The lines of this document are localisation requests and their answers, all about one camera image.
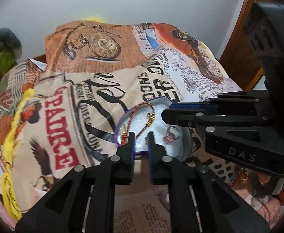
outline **purple rim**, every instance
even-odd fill
[[[168,98],[168,97],[166,97],[166,96],[160,96],[160,97],[152,98],[152,99],[150,99],[150,100],[148,100],[148,101],[146,101],[146,102],[148,103],[148,102],[150,102],[150,101],[153,101],[153,100],[159,99],[159,98],[166,98],[166,99],[168,99],[168,100],[171,102],[171,104],[173,103],[173,102],[170,100],[170,98]],[[123,116],[119,119],[118,124],[117,124],[116,127],[115,127],[114,143],[115,143],[115,145],[116,145],[117,148],[120,146],[120,144],[119,144],[118,141],[117,141],[117,133],[119,132],[119,126],[120,126],[119,124],[124,120],[124,118],[125,118],[125,116],[127,115],[128,112],[131,113],[131,111],[135,108],[135,106],[132,107],[131,109],[127,110],[127,111],[123,114]],[[147,154],[148,154],[148,151],[135,152],[135,156],[145,156],[145,155],[147,155]]]

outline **pink gemstone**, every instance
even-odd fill
[[[169,144],[174,141],[174,136],[173,135],[166,135],[162,139],[166,144]]]

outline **wooden door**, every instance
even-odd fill
[[[242,90],[251,90],[263,75],[263,69],[254,57],[250,40],[243,33],[243,25],[254,2],[275,2],[275,0],[244,0],[236,26],[220,58],[228,76]]]

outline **pink fabric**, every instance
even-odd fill
[[[11,218],[5,209],[3,203],[0,201],[0,217],[12,229],[15,230],[17,220]]]

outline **yellow fabric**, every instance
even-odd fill
[[[97,17],[87,17],[85,20],[86,21],[94,21],[94,22],[98,22],[98,23],[104,23],[104,21],[102,19],[99,19]]]
[[[11,123],[11,130],[5,138],[4,145],[3,145],[3,157],[4,160],[7,162],[6,170],[7,172],[2,174],[1,177],[1,189],[3,195],[3,202],[4,206],[7,209],[9,215],[19,220],[22,215],[17,204],[17,198],[12,182],[11,177],[11,167],[13,165],[13,150],[14,150],[14,142],[15,142],[15,133],[20,122],[20,115],[21,111],[26,104],[26,102],[32,97],[34,94],[34,89],[27,89],[20,101],[17,111],[15,113],[14,119]]]

